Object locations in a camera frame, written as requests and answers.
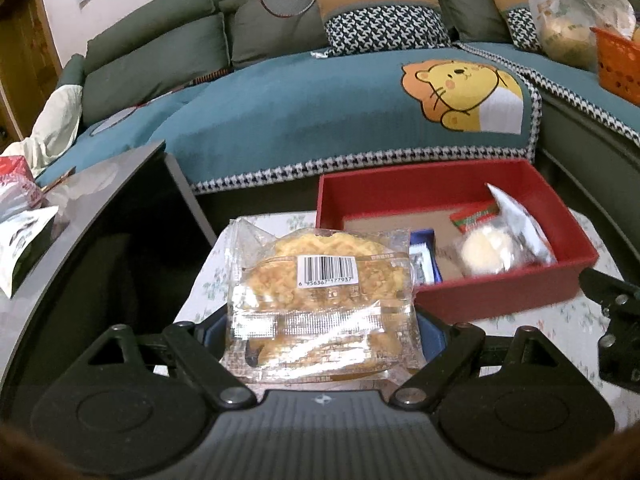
red snack packet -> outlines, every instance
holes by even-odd
[[[449,216],[461,233],[466,233],[474,226],[496,218],[500,214],[500,207],[495,200],[480,202],[465,207]]]
[[[0,156],[0,222],[42,205],[44,194],[22,155]]]
[[[0,175],[10,173],[20,174],[34,182],[27,159],[22,155],[0,156]]]

barcode label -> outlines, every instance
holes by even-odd
[[[298,256],[298,288],[356,283],[358,267],[353,256]]]

white cloth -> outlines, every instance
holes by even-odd
[[[82,115],[82,87],[64,85],[51,94],[31,136],[10,144],[2,155],[23,155],[36,177],[76,141]]]

cartoon cat print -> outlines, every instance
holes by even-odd
[[[521,132],[522,90],[504,70],[458,60],[412,63],[402,70],[402,87],[422,103],[428,120],[459,132]]]

wooden door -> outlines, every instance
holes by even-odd
[[[12,137],[31,134],[60,71],[41,16],[38,0],[0,0],[0,121]]]

